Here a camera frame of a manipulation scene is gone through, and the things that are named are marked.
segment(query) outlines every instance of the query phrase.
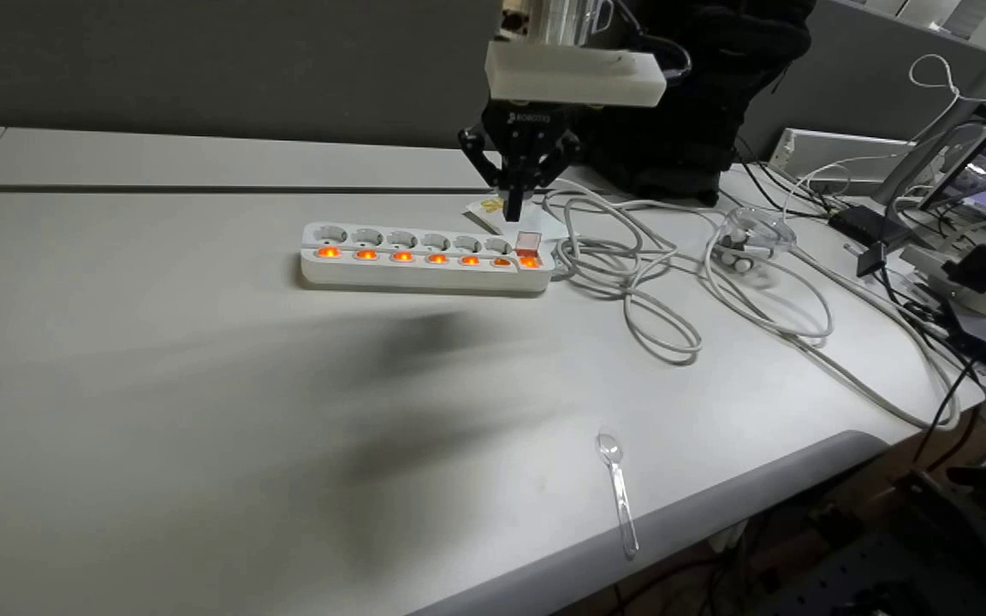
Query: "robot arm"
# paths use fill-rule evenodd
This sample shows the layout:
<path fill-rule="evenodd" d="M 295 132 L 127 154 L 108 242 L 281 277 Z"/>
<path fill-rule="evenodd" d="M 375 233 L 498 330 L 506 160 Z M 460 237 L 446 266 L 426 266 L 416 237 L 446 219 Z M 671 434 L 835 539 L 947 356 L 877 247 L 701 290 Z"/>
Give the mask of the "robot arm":
<path fill-rule="evenodd" d="M 593 0 L 535 0 L 537 17 L 590 6 Z M 582 152 L 569 130 L 570 105 L 658 105 L 667 79 L 646 52 L 577 47 L 577 33 L 549 33 L 539 20 L 519 40 L 488 40 L 481 118 L 460 130 L 460 148 L 514 223 L 535 193 L 543 193 Z"/>

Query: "white table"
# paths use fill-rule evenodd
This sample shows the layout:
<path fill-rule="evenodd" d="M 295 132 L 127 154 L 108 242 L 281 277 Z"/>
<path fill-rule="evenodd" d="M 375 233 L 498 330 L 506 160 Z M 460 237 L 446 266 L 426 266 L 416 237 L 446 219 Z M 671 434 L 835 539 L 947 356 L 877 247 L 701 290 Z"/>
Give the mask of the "white table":
<path fill-rule="evenodd" d="M 56 139 L 44 169 L 70 156 Z M 26 188 L 48 178 L 9 164 Z M 684 277 L 654 290 L 706 334 L 688 369 L 569 287 L 299 285 L 315 219 L 473 230 L 470 178 L 437 180 L 460 194 L 19 193 L 0 176 L 0 611 L 549 611 L 911 434 Z M 840 237 L 800 226 L 800 242 Z M 814 279 L 840 317 L 827 352 L 927 417 L 940 387 L 908 334 Z M 600 430 L 627 449 L 632 566 Z"/>

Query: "cable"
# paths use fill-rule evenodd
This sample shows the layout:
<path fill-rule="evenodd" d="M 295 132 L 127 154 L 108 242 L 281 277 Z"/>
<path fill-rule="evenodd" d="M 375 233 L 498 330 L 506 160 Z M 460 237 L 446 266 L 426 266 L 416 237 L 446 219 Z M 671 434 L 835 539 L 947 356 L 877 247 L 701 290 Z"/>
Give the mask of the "cable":
<path fill-rule="evenodd" d="M 934 359 L 934 350 L 923 343 L 923 334 L 900 317 L 894 307 L 885 307 L 883 300 L 877 300 L 873 295 L 860 290 L 856 285 L 848 285 L 844 277 L 840 277 L 835 269 L 814 263 L 811 254 L 805 254 L 800 247 L 789 247 L 789 254 L 809 263 L 811 269 L 819 269 L 821 277 L 835 279 L 840 287 L 844 287 L 848 295 L 856 295 L 860 300 L 866 300 L 873 312 L 878 312 L 883 317 L 897 322 L 914 344 L 919 350 L 923 364 L 934 366 L 934 373 L 947 383 L 943 369 Z M 914 426 L 927 426 L 927 421 L 918 421 L 914 414 L 908 414 L 902 408 L 889 403 L 885 396 L 878 396 L 873 387 L 866 387 L 860 377 L 851 377 L 844 366 L 840 366 L 830 356 L 819 352 L 819 350 L 805 350 L 811 359 L 824 364 L 827 369 L 835 369 L 844 383 L 851 383 L 856 389 L 864 389 L 868 399 L 877 399 L 885 414 L 900 417 L 902 423 Z M 954 423 L 954 408 L 947 417 L 939 417 L 939 426 L 953 426 Z"/>
<path fill-rule="evenodd" d="M 918 68 L 923 61 L 934 61 L 940 68 L 940 82 L 923 82 L 918 79 Z M 940 114 L 934 114 L 934 118 L 927 118 L 927 128 L 919 128 L 911 139 L 923 139 L 963 99 L 966 101 L 986 101 L 986 99 L 974 99 L 974 96 L 963 96 L 958 82 L 954 82 L 954 71 L 947 65 L 943 56 L 918 56 L 911 65 L 908 65 L 908 82 L 918 87 L 918 90 L 930 90 L 930 92 L 947 92 L 947 101 L 940 105 Z"/>
<path fill-rule="evenodd" d="M 805 279 L 805 277 L 794 272 L 789 266 L 779 266 L 779 263 L 772 263 L 772 260 L 759 260 L 759 266 L 776 269 L 776 272 L 787 272 L 789 279 L 797 279 L 800 287 L 809 287 L 811 298 L 819 300 L 821 314 L 824 314 L 824 317 L 821 317 L 821 330 L 779 324 L 779 322 L 772 322 L 772 317 L 740 287 L 737 277 L 729 277 L 729 272 L 723 272 L 723 269 L 715 266 L 717 241 L 723 241 L 723 233 L 715 233 L 715 237 L 706 242 L 701 263 L 698 263 L 698 279 L 701 279 L 701 287 L 706 287 L 715 300 L 723 300 L 729 312 L 737 312 L 740 317 L 754 322 L 756 330 L 779 334 L 782 343 L 821 344 L 821 343 L 830 334 L 830 330 L 835 330 L 830 307 L 827 307 L 824 295 L 821 295 L 811 279 Z"/>
<path fill-rule="evenodd" d="M 737 132 L 737 142 L 741 148 L 737 148 L 737 156 L 741 160 L 741 164 L 749 164 L 749 142 L 747 142 L 747 138 L 741 132 Z M 819 204 L 819 210 L 824 210 L 824 213 L 830 213 L 830 202 L 824 199 L 824 194 L 819 194 L 814 188 L 794 188 L 794 186 L 787 186 L 772 169 L 768 169 L 768 164 L 756 164 L 768 178 L 769 178 L 769 186 L 776 186 L 776 188 L 782 188 L 782 193 L 789 193 L 794 199 L 800 199 L 800 202 L 809 202 L 809 204 Z"/>
<path fill-rule="evenodd" d="M 958 437 L 953 449 L 943 449 L 943 452 L 927 465 L 927 471 L 934 471 L 939 465 L 943 465 L 947 460 L 954 460 L 954 455 L 972 441 L 974 423 L 978 423 L 978 408 L 972 408 L 963 437 Z"/>
<path fill-rule="evenodd" d="M 883 260 L 878 260 L 878 285 L 883 285 L 883 295 L 900 307 L 897 287 L 889 279 L 889 266 Z"/>
<path fill-rule="evenodd" d="M 608 199 L 594 194 L 593 188 L 558 178 L 558 186 L 575 188 L 585 199 L 566 202 L 566 230 L 569 241 L 554 249 L 566 263 L 566 279 L 594 300 L 624 300 L 627 332 L 639 350 L 667 366 L 688 366 L 698 359 L 701 334 L 698 330 L 681 317 L 671 303 L 658 300 L 654 295 L 639 290 L 646 279 L 658 279 L 674 269 L 681 254 L 674 242 L 659 241 L 651 226 L 638 223 L 631 213 L 608 204 Z M 603 217 L 617 219 L 631 233 L 631 247 L 617 241 L 590 241 L 575 230 L 575 213 L 590 204 Z M 639 317 L 654 317 L 665 324 L 671 338 L 651 332 Z"/>
<path fill-rule="evenodd" d="M 897 156 L 900 156 L 900 154 L 840 156 L 840 160 L 827 160 L 827 164 L 821 164 L 821 169 L 814 169 L 814 172 L 800 176 L 800 178 L 797 178 L 797 186 L 809 193 L 809 188 L 811 188 L 811 180 L 814 180 L 819 176 L 824 176 L 824 172 L 835 172 L 835 169 L 851 169 L 851 164 L 897 160 Z"/>
<path fill-rule="evenodd" d="M 782 213 L 782 217 L 794 217 L 794 219 L 827 219 L 827 213 L 800 213 L 800 210 L 787 210 L 779 204 L 768 188 L 762 180 L 754 176 L 754 169 L 747 160 L 740 160 L 747 178 L 756 186 L 756 193 L 768 199 L 769 210 Z"/>
<path fill-rule="evenodd" d="M 611 3 L 611 6 L 624 14 L 624 20 L 631 24 L 632 38 L 638 38 L 642 47 L 651 47 L 651 52 L 674 52 L 674 56 L 681 58 L 681 68 L 665 68 L 665 65 L 659 65 L 659 71 L 665 71 L 667 82 L 679 82 L 679 79 L 684 79 L 684 76 L 696 71 L 696 58 L 691 58 L 691 52 L 688 52 L 684 43 L 679 43 L 679 40 L 671 40 L 671 38 L 646 33 L 642 24 L 638 20 L 638 14 L 627 6 L 627 0 L 606 0 L 606 3 Z"/>
<path fill-rule="evenodd" d="M 611 585 L 611 591 L 617 591 L 617 607 L 611 607 L 611 611 L 617 611 L 617 616 L 627 616 L 624 585 Z"/>
<path fill-rule="evenodd" d="M 930 434 L 934 434 L 934 426 L 939 426 L 947 399 L 953 399 L 953 396 L 958 392 L 958 387 L 966 383 L 966 377 L 974 377 L 972 366 L 974 366 L 974 359 L 968 359 L 968 364 L 963 366 L 958 380 L 954 380 L 954 383 L 947 387 L 947 392 L 940 396 L 930 423 L 923 426 L 923 437 L 918 441 L 918 449 L 914 449 L 914 455 L 911 455 L 911 465 L 927 452 L 927 441 L 930 441 Z"/>

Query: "power strip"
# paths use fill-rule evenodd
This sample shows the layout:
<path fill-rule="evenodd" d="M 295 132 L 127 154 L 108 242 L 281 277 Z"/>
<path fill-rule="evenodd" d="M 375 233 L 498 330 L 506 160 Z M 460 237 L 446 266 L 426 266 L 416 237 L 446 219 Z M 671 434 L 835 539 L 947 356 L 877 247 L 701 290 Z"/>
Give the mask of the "power strip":
<path fill-rule="evenodd" d="M 302 277 L 312 287 L 543 295 L 551 272 L 554 258 L 530 237 L 350 223 L 312 223 L 302 233 Z"/>

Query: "white desk surface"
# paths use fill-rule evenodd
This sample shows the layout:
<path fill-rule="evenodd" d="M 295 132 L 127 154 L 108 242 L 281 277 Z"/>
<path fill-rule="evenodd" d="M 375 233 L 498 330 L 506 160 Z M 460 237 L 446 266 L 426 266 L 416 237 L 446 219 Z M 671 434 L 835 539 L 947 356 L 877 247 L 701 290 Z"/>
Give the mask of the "white desk surface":
<path fill-rule="evenodd" d="M 911 434 L 688 277 L 654 285 L 706 334 L 688 369 L 561 285 L 299 285 L 305 223 L 473 230 L 460 202 L 0 193 L 0 611 L 409 611 L 611 533 L 600 430 L 627 449 L 639 518 L 844 430 Z M 814 279 L 827 352 L 930 417 L 940 387 L 911 338 Z M 671 549 L 642 533 L 639 566 Z"/>
<path fill-rule="evenodd" d="M 148 132 L 5 130 L 0 188 L 375 188 L 474 193 L 485 180 L 460 152 L 211 139 Z"/>

